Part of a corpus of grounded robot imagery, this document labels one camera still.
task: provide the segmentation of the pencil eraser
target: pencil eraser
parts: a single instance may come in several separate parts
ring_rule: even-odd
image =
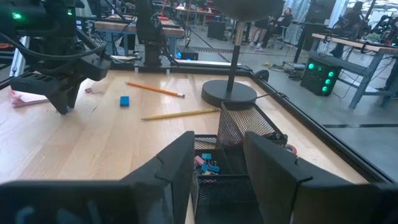
[[[120,106],[130,106],[130,98],[128,96],[120,96]]]
[[[207,153],[203,153],[202,155],[201,155],[201,158],[202,159],[204,159],[204,160],[211,160],[211,154],[207,154]]]
[[[205,163],[205,161],[200,156],[195,157],[195,162],[199,165],[203,165]]]

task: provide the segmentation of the black wire mesh basket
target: black wire mesh basket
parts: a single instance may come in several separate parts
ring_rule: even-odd
[[[220,168],[220,174],[231,175],[232,170],[225,156],[224,150],[220,147],[216,135],[195,135],[195,157],[202,154],[211,154],[212,161]],[[198,203],[198,191],[200,188],[198,177],[201,175],[201,167],[194,167],[193,182],[191,186],[191,196],[193,211],[196,212]]]
[[[202,175],[195,167],[191,196],[195,221],[201,223],[262,223],[256,195],[248,175],[233,175],[215,135],[195,136],[195,156],[211,154],[219,175]]]
[[[223,148],[233,174],[248,173],[243,153],[245,132],[264,136],[282,147],[287,144],[287,136],[255,103],[223,102],[221,109],[218,145]]]

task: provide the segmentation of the gray floor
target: gray floor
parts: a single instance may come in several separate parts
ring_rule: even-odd
[[[192,47],[208,47],[214,49],[233,49],[232,42],[220,41],[207,38],[206,31],[194,29],[191,36]],[[320,49],[330,51],[333,45],[329,47],[321,45]],[[285,47],[283,50],[267,49],[264,53],[255,52],[247,45],[241,47],[239,63],[245,64],[255,72],[264,67],[264,62],[270,64],[282,64],[283,61],[291,62],[295,49]],[[231,61],[231,54],[209,54],[200,53],[199,60],[225,62]],[[351,54],[349,61],[361,65],[369,64],[371,55]],[[301,54],[299,62],[307,61],[307,53]],[[389,65],[386,69],[380,69],[381,72],[370,84],[369,89],[384,86],[386,79],[391,71],[391,60],[384,60],[379,68]],[[350,80],[357,76],[348,73],[350,76],[342,74],[341,78]],[[302,88],[300,82],[289,80],[284,73],[270,71],[269,83],[277,90],[285,93],[290,100],[297,105],[306,114],[311,116],[320,124],[398,124],[398,100],[392,101],[387,109],[381,108],[381,97],[364,96],[355,110],[349,109],[348,105],[355,93],[355,88],[342,82],[337,82],[333,92],[335,94],[329,97],[315,96],[313,93]],[[398,138],[398,128],[328,128],[336,137],[349,144],[354,150],[363,155],[387,175],[398,181],[398,147],[396,139]]]

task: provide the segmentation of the yellow pencil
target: yellow pencil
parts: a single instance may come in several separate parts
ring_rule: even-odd
[[[212,112],[217,112],[217,111],[221,111],[221,109],[213,108],[213,109],[206,109],[206,110],[200,110],[200,111],[189,111],[189,112],[182,112],[182,113],[172,113],[172,114],[152,116],[152,117],[141,118],[141,119],[144,120],[144,121],[150,121],[150,120],[154,120],[154,119],[176,118],[176,117],[179,117],[179,116],[188,116],[188,115],[195,115],[195,114],[212,113]]]

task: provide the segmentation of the person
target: person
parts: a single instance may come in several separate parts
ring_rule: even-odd
[[[352,30],[359,22],[362,21],[362,6],[363,2],[356,2],[353,10],[345,14],[335,25],[335,29],[338,32],[344,32]],[[344,52],[344,44],[336,44],[336,47],[330,52],[334,57],[341,58]]]
[[[395,64],[392,66],[390,76],[388,76],[388,79],[386,81],[385,87],[382,88],[376,88],[377,90],[380,91],[389,91],[391,88],[392,84],[394,84],[394,81],[398,78],[398,59],[396,59]],[[398,92],[396,93],[395,96],[392,98],[393,100],[398,99]]]
[[[259,33],[258,44],[257,44],[256,48],[258,49],[261,47],[261,42],[264,39],[264,36],[267,32],[266,28],[268,27],[268,22],[269,22],[269,18],[263,19],[260,21],[256,21],[254,23],[254,29],[251,34],[251,39],[250,39],[250,44],[249,44],[251,49],[254,48],[254,38],[256,38],[256,35],[258,32],[260,32],[260,33]]]
[[[264,40],[262,41],[262,45],[257,51],[263,52],[265,48],[267,48],[268,41],[272,37],[273,34],[278,34],[283,32],[282,27],[288,27],[290,23],[292,23],[293,15],[292,9],[286,8],[284,10],[284,14],[280,16],[278,19],[271,20],[269,23],[269,27],[266,30],[266,34],[264,36]]]

